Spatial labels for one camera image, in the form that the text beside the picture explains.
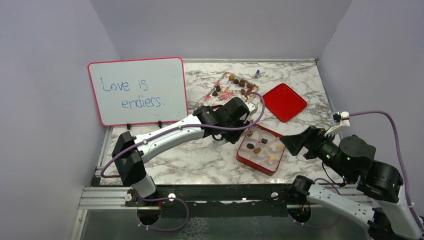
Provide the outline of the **dark leaf oval chocolate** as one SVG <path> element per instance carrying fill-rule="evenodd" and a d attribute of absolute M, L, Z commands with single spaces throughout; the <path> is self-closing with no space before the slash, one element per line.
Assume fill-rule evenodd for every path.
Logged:
<path fill-rule="evenodd" d="M 254 145 L 254 144 L 252 144 L 252 143 L 248 143 L 248 144 L 246 145 L 246 147 L 247 147 L 248 149 L 253 150 L 253 149 L 255 148 L 255 145 Z"/>

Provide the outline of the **metal serving tongs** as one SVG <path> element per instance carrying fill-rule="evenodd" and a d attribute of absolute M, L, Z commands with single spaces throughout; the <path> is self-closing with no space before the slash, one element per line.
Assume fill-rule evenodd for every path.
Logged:
<path fill-rule="evenodd" d="M 238 142 L 239 140 L 242 140 L 245 136 L 247 136 L 248 134 L 250 134 L 252 131 L 251 130 L 245 130 L 241 135 L 240 135 L 240 137 L 239 137 L 239 139 L 238 140 L 236 140 L 235 142 Z M 223 139 L 223 140 L 214 140 L 213 141 L 213 143 L 212 143 L 212 147 L 213 148 L 217 148 L 217 147 L 220 147 L 220 146 L 222 146 L 222 145 L 225 145 L 225 144 L 228 144 L 228 143 L 230 143 L 230 141 L 228 141 L 228 140 L 226 140 L 226 139 Z"/>

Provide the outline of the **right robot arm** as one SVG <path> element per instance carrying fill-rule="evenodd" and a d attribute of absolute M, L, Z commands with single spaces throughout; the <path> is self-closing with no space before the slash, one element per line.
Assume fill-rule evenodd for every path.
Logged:
<path fill-rule="evenodd" d="M 378 207 L 344 198 L 302 175 L 291 184 L 289 199 L 296 204 L 307 202 L 332 210 L 361 226 L 375 240 L 421 240 L 424 222 L 412 214 L 406 180 L 398 169 L 375 160 L 376 148 L 357 135 L 345 137 L 339 144 L 333 140 L 315 126 L 280 138 L 291 155 L 306 148 L 306 159 L 320 159 L 347 184 L 356 184 L 357 190 L 375 200 Z"/>

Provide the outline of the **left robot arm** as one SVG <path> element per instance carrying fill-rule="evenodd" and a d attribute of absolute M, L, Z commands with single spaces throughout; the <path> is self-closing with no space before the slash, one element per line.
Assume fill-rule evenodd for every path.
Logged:
<path fill-rule="evenodd" d="M 112 151 L 118 177 L 125 187 L 132 187 L 144 205 L 157 200 L 157 188 L 147 174 L 145 164 L 184 143 L 213 137 L 216 141 L 236 143 L 249 125 L 249 116 L 257 106 L 234 97 L 224 105 L 201 106 L 184 119 L 161 129 L 137 136 L 122 133 Z"/>

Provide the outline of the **red chocolate box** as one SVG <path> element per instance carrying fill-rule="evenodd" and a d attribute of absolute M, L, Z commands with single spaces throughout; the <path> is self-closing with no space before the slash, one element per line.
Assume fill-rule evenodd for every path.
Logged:
<path fill-rule="evenodd" d="M 236 160 L 267 176 L 273 176 L 277 172 L 286 150 L 286 147 L 284 150 L 277 150 L 278 145 L 283 145 L 280 141 L 280 137 L 283 135 L 261 125 L 256 125 L 248 130 L 253 131 L 253 135 L 251 137 L 246 135 L 241 140 L 236 151 Z M 261 143 L 262 139 L 267 139 L 268 142 L 263 144 Z M 247 144 L 253 144 L 255 148 L 248 149 Z M 261 148 L 261 152 L 255 154 L 256 148 Z M 276 160 L 269 162 L 269 155 L 275 155 Z"/>

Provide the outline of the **floral rectangular tray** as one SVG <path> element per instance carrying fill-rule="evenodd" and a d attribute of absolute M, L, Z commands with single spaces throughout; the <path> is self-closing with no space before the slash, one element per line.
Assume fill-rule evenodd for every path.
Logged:
<path fill-rule="evenodd" d="M 249 102 L 255 95 L 246 94 L 257 92 L 258 90 L 259 86 L 253 80 L 235 73 L 224 72 L 214 83 L 212 89 L 202 98 L 200 104 L 202 106 L 224 105 L 235 97 L 240 98 L 243 102 Z"/>

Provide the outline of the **red tin lid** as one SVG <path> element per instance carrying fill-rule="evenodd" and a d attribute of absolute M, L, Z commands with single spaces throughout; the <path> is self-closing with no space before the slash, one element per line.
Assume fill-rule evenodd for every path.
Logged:
<path fill-rule="evenodd" d="M 307 107 L 307 102 L 287 84 L 281 83 L 263 95 L 265 107 L 287 123 Z"/>

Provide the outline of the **blue marker cap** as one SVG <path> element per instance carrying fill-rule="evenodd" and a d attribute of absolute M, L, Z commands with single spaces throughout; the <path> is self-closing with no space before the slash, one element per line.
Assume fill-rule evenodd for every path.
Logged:
<path fill-rule="evenodd" d="M 260 70 L 258 69 L 258 70 L 255 72 L 254 78 L 255 78 L 255 79 L 257 79 L 257 78 L 259 77 L 259 75 L 260 75 Z"/>

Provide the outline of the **pink framed whiteboard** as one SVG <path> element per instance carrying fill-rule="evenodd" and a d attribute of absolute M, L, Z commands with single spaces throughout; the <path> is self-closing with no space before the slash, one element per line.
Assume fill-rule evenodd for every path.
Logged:
<path fill-rule="evenodd" d="M 171 123 L 188 115 L 180 57 L 91 62 L 87 70 L 104 126 Z"/>

